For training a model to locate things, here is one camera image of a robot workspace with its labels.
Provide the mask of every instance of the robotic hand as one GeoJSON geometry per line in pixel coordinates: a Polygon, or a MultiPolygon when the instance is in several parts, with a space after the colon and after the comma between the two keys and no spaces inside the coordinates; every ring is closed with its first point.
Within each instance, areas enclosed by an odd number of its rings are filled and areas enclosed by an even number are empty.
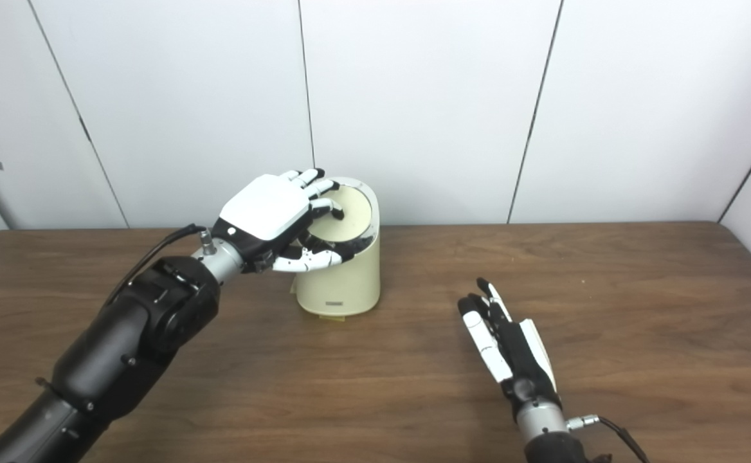
{"type": "Polygon", "coordinates": [[[597,422],[613,429],[643,463],[645,453],[630,433],[596,416],[564,420],[552,366],[532,320],[514,322],[490,282],[478,279],[484,296],[469,294],[458,311],[482,360],[513,406],[528,463],[610,463],[611,455],[588,460],[578,439],[570,434],[597,422]]]}
{"type": "Polygon", "coordinates": [[[322,179],[322,169],[281,176],[260,176],[232,197],[213,227],[213,236],[237,250],[244,272],[263,272],[270,267],[285,272],[306,272],[336,266],[353,255],[335,249],[307,231],[314,219],[331,213],[344,219],[337,202],[320,197],[338,190],[338,182],[322,179]],[[298,239],[302,246],[291,246],[298,239]]]}
{"type": "Polygon", "coordinates": [[[226,203],[212,234],[185,226],[148,252],[114,288],[98,316],[56,361],[39,398],[0,435],[0,463],[75,463],[108,425],[131,412],[176,352],[219,313],[230,278],[265,269],[308,271],[351,259],[307,231],[343,209],[326,197],[323,170],[260,176],[226,203]],[[169,256],[139,273],[165,246],[199,233],[191,256],[169,256]],[[299,246],[293,241],[299,240],[299,246]]]}

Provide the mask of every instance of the white robotic hand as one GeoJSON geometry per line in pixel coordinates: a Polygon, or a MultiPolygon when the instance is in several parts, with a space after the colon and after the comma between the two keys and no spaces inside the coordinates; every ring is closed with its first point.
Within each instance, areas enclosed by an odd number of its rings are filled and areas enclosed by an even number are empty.
{"type": "Polygon", "coordinates": [[[556,379],[547,350],[530,319],[514,322],[496,288],[478,279],[484,296],[470,294],[458,301],[464,325],[482,360],[511,401],[555,395],[556,379]]]}
{"type": "Polygon", "coordinates": [[[323,179],[322,169],[290,170],[281,176],[260,176],[232,197],[213,226],[213,236],[228,241],[244,261],[243,272],[273,270],[305,272],[336,266],[353,255],[331,243],[293,242],[306,235],[313,220],[332,214],[344,219],[337,202],[320,197],[339,185],[323,179]]]}

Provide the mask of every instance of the white finger segment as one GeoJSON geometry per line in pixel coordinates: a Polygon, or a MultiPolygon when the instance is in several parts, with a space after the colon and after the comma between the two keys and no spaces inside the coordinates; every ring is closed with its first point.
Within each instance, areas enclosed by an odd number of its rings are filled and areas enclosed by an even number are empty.
{"type": "Polygon", "coordinates": [[[301,188],[304,188],[307,185],[310,185],[310,182],[314,181],[316,178],[318,178],[318,176],[319,171],[317,171],[316,169],[307,169],[302,173],[302,175],[299,175],[296,178],[292,179],[291,182],[301,188]]]}
{"type": "Polygon", "coordinates": [[[341,208],[341,205],[337,202],[335,202],[332,199],[329,199],[329,197],[319,197],[319,199],[313,199],[310,202],[310,205],[314,209],[318,208],[328,208],[329,211],[344,211],[344,209],[341,208]]]}
{"type": "Polygon", "coordinates": [[[484,325],[484,320],[476,311],[470,311],[461,317],[464,321],[464,325],[467,326],[467,331],[470,333],[470,337],[473,338],[476,348],[481,353],[481,358],[484,360],[484,364],[487,365],[487,369],[490,370],[490,375],[493,375],[493,379],[496,382],[502,382],[504,380],[513,377],[513,372],[510,369],[510,365],[507,364],[507,360],[504,360],[502,353],[498,350],[498,343],[490,334],[490,330],[484,325]]]}
{"type": "Polygon", "coordinates": [[[498,307],[502,308],[504,316],[507,317],[507,321],[513,322],[513,319],[510,317],[510,313],[508,313],[507,311],[507,306],[504,305],[504,301],[502,301],[502,297],[496,291],[496,287],[494,287],[492,283],[487,284],[487,287],[490,288],[490,294],[491,294],[490,302],[495,302],[496,304],[498,304],[498,307]]]}
{"type": "Polygon", "coordinates": [[[519,323],[521,330],[525,334],[527,345],[530,348],[532,357],[537,361],[538,366],[541,367],[544,372],[550,376],[552,382],[552,389],[558,390],[556,387],[556,377],[552,374],[552,365],[550,364],[550,358],[547,356],[547,350],[544,349],[544,343],[541,341],[541,336],[538,334],[538,330],[535,328],[535,323],[531,319],[525,319],[519,323]]]}
{"type": "Polygon", "coordinates": [[[322,194],[332,190],[332,187],[334,186],[335,182],[331,181],[331,179],[322,179],[321,181],[317,181],[304,187],[304,193],[307,197],[322,196],[322,194]]]}
{"type": "Polygon", "coordinates": [[[341,256],[331,250],[323,250],[313,254],[307,249],[302,250],[302,257],[297,260],[277,258],[273,261],[273,270],[276,272],[309,272],[310,270],[326,269],[337,266],[343,261],[341,256]]]}
{"type": "Polygon", "coordinates": [[[291,181],[292,179],[299,176],[299,174],[301,174],[301,172],[299,172],[298,170],[288,170],[284,172],[282,175],[280,175],[279,177],[281,177],[282,179],[288,179],[288,181],[291,181]]]}

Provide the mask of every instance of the black arm segment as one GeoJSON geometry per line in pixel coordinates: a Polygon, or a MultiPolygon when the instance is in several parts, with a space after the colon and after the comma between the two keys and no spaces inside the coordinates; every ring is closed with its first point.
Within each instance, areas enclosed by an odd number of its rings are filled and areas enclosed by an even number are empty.
{"type": "Polygon", "coordinates": [[[219,311],[198,260],[167,257],[138,275],[55,364],[52,382],[0,435],[0,463],[76,463],[131,412],[179,347],[219,311]]]}
{"type": "Polygon", "coordinates": [[[525,446],[527,463],[587,463],[584,446],[569,433],[544,433],[525,446]]]}

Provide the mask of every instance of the container lid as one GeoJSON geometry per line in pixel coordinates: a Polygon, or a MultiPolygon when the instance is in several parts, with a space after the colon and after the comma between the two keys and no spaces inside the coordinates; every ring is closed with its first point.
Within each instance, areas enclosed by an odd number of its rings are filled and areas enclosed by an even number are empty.
{"type": "Polygon", "coordinates": [[[359,237],[372,220],[372,205],[364,193],[355,188],[341,185],[338,190],[328,191],[322,197],[329,197],[344,209],[344,219],[334,219],[331,214],[317,219],[310,225],[310,233],[324,241],[342,242],[359,237]]]}

